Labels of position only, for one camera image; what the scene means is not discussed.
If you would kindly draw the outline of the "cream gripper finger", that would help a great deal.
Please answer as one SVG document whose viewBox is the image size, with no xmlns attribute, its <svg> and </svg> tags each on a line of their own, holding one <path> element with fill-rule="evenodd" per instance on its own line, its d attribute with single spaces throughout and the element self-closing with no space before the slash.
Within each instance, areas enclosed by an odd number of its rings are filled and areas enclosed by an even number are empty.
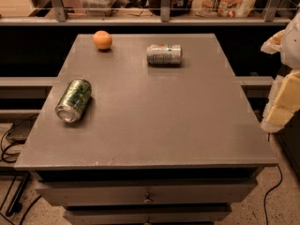
<svg viewBox="0 0 300 225">
<path fill-rule="evenodd" d="M 267 39 L 261 46 L 261 51 L 269 54 L 278 53 L 281 49 L 281 40 L 283 38 L 284 32 L 285 30 L 280 30 L 269 39 Z"/>
<path fill-rule="evenodd" d="M 268 133 L 283 129 L 300 110 L 300 71 L 277 75 L 262 114 L 261 128 Z"/>
</svg>

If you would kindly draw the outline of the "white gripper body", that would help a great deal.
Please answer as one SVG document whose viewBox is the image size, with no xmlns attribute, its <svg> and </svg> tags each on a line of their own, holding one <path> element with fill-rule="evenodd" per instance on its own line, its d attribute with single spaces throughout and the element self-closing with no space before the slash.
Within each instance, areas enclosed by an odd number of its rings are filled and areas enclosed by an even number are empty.
<svg viewBox="0 0 300 225">
<path fill-rule="evenodd" d="M 300 13 L 287 25 L 281 40 L 281 63 L 290 68 L 300 68 Z"/>
</svg>

